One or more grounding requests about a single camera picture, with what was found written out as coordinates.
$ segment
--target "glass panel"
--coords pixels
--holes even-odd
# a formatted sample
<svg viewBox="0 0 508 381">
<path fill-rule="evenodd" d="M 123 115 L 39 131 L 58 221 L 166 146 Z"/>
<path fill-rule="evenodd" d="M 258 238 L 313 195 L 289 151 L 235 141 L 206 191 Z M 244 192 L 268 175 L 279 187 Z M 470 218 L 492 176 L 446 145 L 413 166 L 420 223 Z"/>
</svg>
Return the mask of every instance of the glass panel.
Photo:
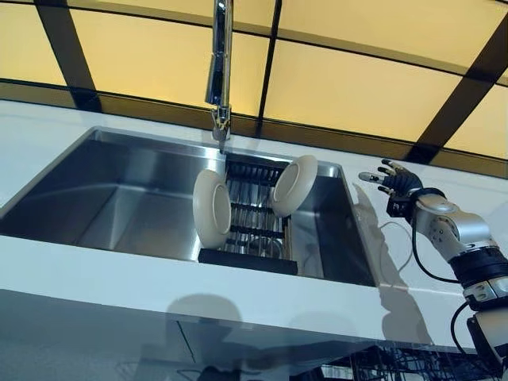
<svg viewBox="0 0 508 381">
<path fill-rule="evenodd" d="M 494 85 L 445 147 L 508 159 L 508 88 Z"/>
<path fill-rule="evenodd" d="M 508 69 L 506 69 L 506 71 L 501 75 L 498 83 L 500 85 L 508 86 Z"/>
<path fill-rule="evenodd" d="M 212 29 L 72 10 L 98 90 L 210 108 L 204 102 Z M 233 34 L 233 112 L 257 115 L 268 39 Z"/>
<path fill-rule="evenodd" d="M 35 6 L 0 4 L 0 77 L 65 85 Z"/>
<path fill-rule="evenodd" d="M 142 14 L 206 25 L 212 24 L 214 16 L 214 0 L 144 0 L 143 2 L 139 0 L 67 0 L 67 3 L 71 6 Z M 235 29 L 269 34 L 274 8 L 275 0 L 235 2 Z"/>
<path fill-rule="evenodd" d="M 290 0 L 279 35 L 462 73 L 507 12 L 488 0 Z"/>
<path fill-rule="evenodd" d="M 278 41 L 265 116 L 416 141 L 460 78 Z"/>
</svg>

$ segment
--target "white countertop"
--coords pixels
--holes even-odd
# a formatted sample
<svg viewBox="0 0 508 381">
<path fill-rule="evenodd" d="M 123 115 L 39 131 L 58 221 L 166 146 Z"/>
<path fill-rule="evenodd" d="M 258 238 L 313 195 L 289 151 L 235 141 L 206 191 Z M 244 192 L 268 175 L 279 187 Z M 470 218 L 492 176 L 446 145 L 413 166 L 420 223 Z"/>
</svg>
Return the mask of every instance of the white countertop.
<svg viewBox="0 0 508 381">
<path fill-rule="evenodd" d="M 96 125 L 211 142 L 210 133 L 198 129 L 1 101 L 0 207 L 6 206 L 16 194 L 19 196 L 40 171 Z M 360 227 L 382 286 L 362 287 L 0 237 L 0 289 L 349 337 L 432 341 L 436 345 L 453 346 L 448 326 L 453 312 L 463 301 L 460 287 L 426 277 L 413 260 L 397 272 L 410 254 L 409 226 L 397 220 L 400 226 L 382 227 L 386 222 L 395 221 L 384 211 L 386 196 L 357 180 L 358 172 L 375 170 L 379 158 L 235 136 L 228 145 L 275 155 L 312 153 L 319 160 L 340 164 L 353 202 L 361 204 L 357 207 Z M 484 217 L 493 227 L 502 250 L 508 251 L 508 236 L 501 231 L 502 216 L 506 216 L 508 209 L 507 181 L 416 164 L 407 166 L 426 186 L 441 188 L 464 210 Z M 369 233 L 372 226 L 378 230 L 382 227 L 384 242 L 383 235 L 379 238 Z M 441 276 L 452 276 L 449 266 L 429 242 L 421 237 L 418 245 L 425 264 Z M 201 297 L 202 302 L 175 303 L 191 295 Z M 228 299 L 240 317 L 207 303 L 208 296 Z M 465 347 L 472 347 L 465 327 L 468 316 L 471 316 L 469 310 L 461 314 L 457 336 Z"/>
</svg>

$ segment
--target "plate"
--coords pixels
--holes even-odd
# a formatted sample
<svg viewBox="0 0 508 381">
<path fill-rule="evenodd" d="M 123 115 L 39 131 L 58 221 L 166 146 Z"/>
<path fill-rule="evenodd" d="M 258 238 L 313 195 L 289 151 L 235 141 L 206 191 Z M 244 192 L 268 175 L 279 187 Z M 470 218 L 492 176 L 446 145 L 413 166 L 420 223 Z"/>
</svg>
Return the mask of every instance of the plate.
<svg viewBox="0 0 508 381">
<path fill-rule="evenodd" d="M 312 155 L 300 156 L 284 169 L 270 193 L 271 208 L 277 217 L 287 217 L 300 207 L 317 174 L 318 162 Z"/>
<path fill-rule="evenodd" d="M 194 183 L 192 196 L 194 226 L 204 248 L 224 245 L 231 227 L 231 202 L 224 179 L 203 169 Z"/>
</svg>

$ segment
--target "sink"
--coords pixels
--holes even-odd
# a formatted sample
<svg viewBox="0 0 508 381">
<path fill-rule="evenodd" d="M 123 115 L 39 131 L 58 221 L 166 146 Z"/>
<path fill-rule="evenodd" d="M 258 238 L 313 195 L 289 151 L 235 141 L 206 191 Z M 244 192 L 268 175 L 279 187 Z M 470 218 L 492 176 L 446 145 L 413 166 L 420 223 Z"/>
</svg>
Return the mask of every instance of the sink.
<svg viewBox="0 0 508 381">
<path fill-rule="evenodd" d="M 238 160 L 279 171 L 291 161 L 97 128 L 4 207 L 0 234 L 195 262 L 201 250 L 192 216 L 196 176 L 204 168 L 226 175 Z M 375 285 L 339 166 L 319 163 L 312 191 L 284 223 L 291 227 L 284 259 L 298 265 L 298 275 Z M 280 254 L 275 239 L 268 247 Z"/>
</svg>

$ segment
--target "faucet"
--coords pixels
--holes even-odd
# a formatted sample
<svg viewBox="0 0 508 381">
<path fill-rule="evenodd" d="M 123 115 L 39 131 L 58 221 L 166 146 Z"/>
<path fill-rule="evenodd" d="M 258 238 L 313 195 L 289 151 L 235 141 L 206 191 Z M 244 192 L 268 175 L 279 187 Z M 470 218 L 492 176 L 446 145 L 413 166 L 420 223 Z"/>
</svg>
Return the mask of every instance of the faucet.
<svg viewBox="0 0 508 381">
<path fill-rule="evenodd" d="M 214 0 L 214 37 L 212 60 L 206 85 L 205 102 L 217 106 L 212 110 L 214 129 L 212 137 L 218 141 L 221 153 L 229 139 L 231 105 L 229 104 L 229 77 L 231 75 L 231 42 L 233 37 L 233 0 Z"/>
</svg>

